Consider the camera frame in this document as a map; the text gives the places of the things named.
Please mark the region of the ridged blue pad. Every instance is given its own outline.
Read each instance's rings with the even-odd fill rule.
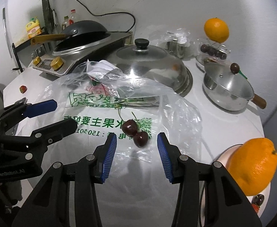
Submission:
[[[44,101],[28,105],[23,115],[24,117],[33,118],[42,114],[47,114],[55,111],[57,107],[58,104],[55,100]]]
[[[106,157],[103,162],[103,172],[101,175],[101,180],[103,183],[109,177],[109,173],[110,173],[111,165],[113,162],[113,157],[115,154],[116,146],[117,146],[117,138],[116,138],[116,135],[114,134],[114,136],[111,139],[109,149],[107,151]]]
[[[166,147],[165,147],[165,144],[164,144],[161,134],[158,134],[157,144],[158,144],[158,151],[159,151],[159,155],[161,156],[161,160],[162,160],[166,178],[168,178],[169,182],[172,183],[172,181],[173,181],[172,163],[168,156],[168,152],[166,150]]]

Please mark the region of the power cord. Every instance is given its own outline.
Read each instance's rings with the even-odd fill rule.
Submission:
[[[92,13],[90,10],[89,10],[89,8],[87,8],[87,6],[86,5],[84,5],[82,2],[80,2],[79,0],[76,0],[78,3],[80,3],[91,15],[93,15],[94,17],[102,17],[102,16],[105,16],[105,15],[110,15],[110,14],[121,14],[121,13],[123,13],[123,14],[129,14],[132,18],[133,18],[133,25],[130,27],[130,29],[129,30],[127,30],[126,32],[129,32],[133,27],[134,27],[134,25],[135,25],[135,23],[136,23],[136,19],[135,19],[135,17],[134,17],[134,15],[133,14],[131,14],[131,13],[128,13],[128,12],[114,12],[114,13],[104,13],[104,14],[99,14],[99,15],[97,15],[97,14],[94,14],[94,13]]]

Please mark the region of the yellow detergent bottle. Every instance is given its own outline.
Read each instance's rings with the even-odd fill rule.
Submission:
[[[26,25],[26,31],[28,33],[29,39],[42,33],[40,22],[38,21],[37,18],[32,18],[30,20],[30,22]]]

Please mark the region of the large orange fruit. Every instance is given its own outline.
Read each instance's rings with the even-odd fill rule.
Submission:
[[[220,44],[229,37],[228,25],[219,18],[208,19],[204,25],[204,31],[209,39]]]
[[[267,138],[254,138],[230,157],[227,170],[246,196],[262,192],[272,180],[277,167],[277,152]]]

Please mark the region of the stainless steel pot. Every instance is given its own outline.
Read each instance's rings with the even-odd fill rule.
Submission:
[[[192,75],[182,60],[160,47],[149,45],[146,39],[136,39],[135,45],[114,51],[106,60],[130,78],[155,80],[171,87],[180,96],[187,95],[192,88]]]
[[[236,63],[232,63],[231,67],[218,63],[206,64],[203,81],[206,95],[216,105],[229,111],[242,110],[249,101],[264,109],[266,101],[254,93],[250,83],[238,72]]]

